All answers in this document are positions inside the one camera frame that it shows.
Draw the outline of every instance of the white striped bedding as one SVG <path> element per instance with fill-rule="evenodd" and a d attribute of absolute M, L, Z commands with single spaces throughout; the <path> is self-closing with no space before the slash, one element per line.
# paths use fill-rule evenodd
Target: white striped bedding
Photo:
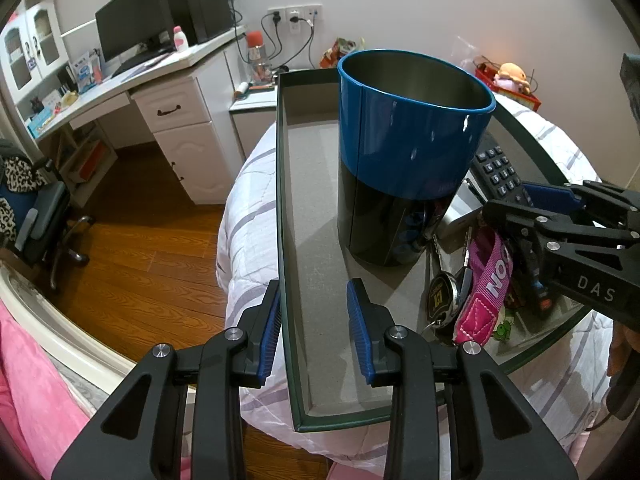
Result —
<path fill-rule="evenodd" d="M 572 182 L 596 180 L 585 156 L 560 129 L 537 113 L 496 96 L 539 139 Z M 275 125 L 244 164 L 226 203 L 218 235 L 217 279 L 228 292 L 226 325 L 260 303 L 269 280 L 278 277 L 275 193 Z M 606 378 L 611 321 L 592 312 L 547 352 L 511 374 L 565 449 L 595 417 L 609 384 Z M 241 389 L 242 417 L 295 447 L 382 475 L 388 423 L 325 433 L 292 429 L 282 335 L 273 372 L 261 390 Z M 447 417 L 440 409 L 441 478 L 450 478 Z"/>

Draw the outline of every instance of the metal bolt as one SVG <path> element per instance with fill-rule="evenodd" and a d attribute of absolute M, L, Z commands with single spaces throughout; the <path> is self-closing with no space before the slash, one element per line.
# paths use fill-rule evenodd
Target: metal bolt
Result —
<path fill-rule="evenodd" d="M 404 326 L 393 325 L 389 328 L 389 335 L 393 339 L 404 339 L 405 337 L 407 337 L 408 332 Z"/>
<path fill-rule="evenodd" d="M 171 347 L 167 343 L 157 344 L 151 351 L 154 357 L 167 357 L 169 352 L 171 352 Z"/>
<path fill-rule="evenodd" d="M 238 339 L 242 337 L 243 333 L 244 332 L 242 332 L 241 328 L 233 326 L 225 330 L 225 339 L 228 339 L 229 341 L 238 341 Z"/>
<path fill-rule="evenodd" d="M 469 355 L 476 355 L 481 351 L 480 345 L 475 341 L 465 341 L 462 343 L 462 349 Z"/>

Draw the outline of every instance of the red basket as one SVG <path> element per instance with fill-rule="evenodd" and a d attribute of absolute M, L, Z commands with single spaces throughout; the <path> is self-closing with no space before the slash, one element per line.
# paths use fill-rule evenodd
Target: red basket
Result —
<path fill-rule="evenodd" d="M 476 77 L 485 85 L 487 85 L 492 91 L 498 94 L 506 95 L 507 97 L 519 102 L 521 105 L 526 106 L 534 112 L 538 111 L 538 108 L 540 108 L 542 102 L 535 95 L 524 95 L 521 92 L 512 92 L 511 90 L 507 90 L 495 84 L 494 76 L 497 72 L 498 71 L 495 69 L 495 67 L 488 62 L 481 63 L 476 66 Z"/>

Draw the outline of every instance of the leopard print fabric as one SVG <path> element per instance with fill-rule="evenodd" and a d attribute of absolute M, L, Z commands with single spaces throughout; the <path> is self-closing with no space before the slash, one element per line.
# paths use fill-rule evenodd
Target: leopard print fabric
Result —
<path fill-rule="evenodd" d="M 15 242 L 15 216 L 14 210 L 4 198 L 0 198 L 0 235 Z"/>
<path fill-rule="evenodd" d="M 4 176 L 6 186 L 14 193 L 37 191 L 46 184 L 37 171 L 33 171 L 30 163 L 17 156 L 4 160 Z"/>

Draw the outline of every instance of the human hand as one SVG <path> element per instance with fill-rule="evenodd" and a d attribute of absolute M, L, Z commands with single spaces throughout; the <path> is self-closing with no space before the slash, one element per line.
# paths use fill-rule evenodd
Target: human hand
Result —
<path fill-rule="evenodd" d="M 624 368 L 631 351 L 640 352 L 640 333 L 634 332 L 617 321 L 613 322 L 613 338 L 609 346 L 609 365 L 607 375 L 617 374 Z"/>

